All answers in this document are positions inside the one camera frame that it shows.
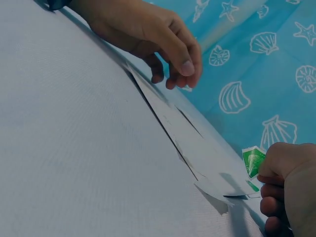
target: hand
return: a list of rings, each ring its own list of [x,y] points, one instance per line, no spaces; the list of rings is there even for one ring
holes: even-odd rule
[[[268,216],[268,234],[316,236],[316,145],[275,143],[267,151],[258,180],[265,183],[261,211]]]
[[[143,59],[152,69],[152,82],[163,80],[169,63],[168,89],[193,88],[202,73],[201,50],[180,17],[142,0],[72,0],[69,7],[107,42]]]

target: starfish pattern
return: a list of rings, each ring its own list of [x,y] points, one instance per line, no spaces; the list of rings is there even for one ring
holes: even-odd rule
[[[310,46],[314,45],[314,41],[316,40],[316,33],[315,33],[315,27],[313,24],[308,26],[308,28],[305,28],[302,26],[300,23],[295,22],[295,25],[300,29],[300,32],[294,33],[294,37],[299,37],[299,38],[305,38],[308,41],[308,44]]]
[[[231,22],[234,22],[234,18],[232,16],[232,13],[234,11],[238,11],[239,7],[237,6],[233,6],[233,1],[231,0],[230,2],[222,2],[222,7],[223,7],[223,11],[220,14],[219,18],[222,18],[223,16],[227,16],[228,20],[230,20]]]

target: green sticker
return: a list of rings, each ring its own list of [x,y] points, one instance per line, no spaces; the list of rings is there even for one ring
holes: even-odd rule
[[[253,191],[258,192],[260,189],[255,186],[253,183],[251,183],[249,180],[246,180],[247,184],[253,189]]]
[[[243,162],[250,178],[254,178],[258,174],[265,157],[266,154],[257,146],[242,150]]]

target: gray surface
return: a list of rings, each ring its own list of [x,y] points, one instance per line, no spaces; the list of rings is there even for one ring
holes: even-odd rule
[[[2,0],[0,31],[1,236],[258,234],[209,204],[125,72],[68,18]]]

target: blue tablecloth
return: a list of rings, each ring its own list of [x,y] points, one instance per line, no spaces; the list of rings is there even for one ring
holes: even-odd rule
[[[316,143],[315,0],[154,4],[176,11],[200,42],[223,29],[203,52],[199,84],[182,91],[239,154],[277,141]]]

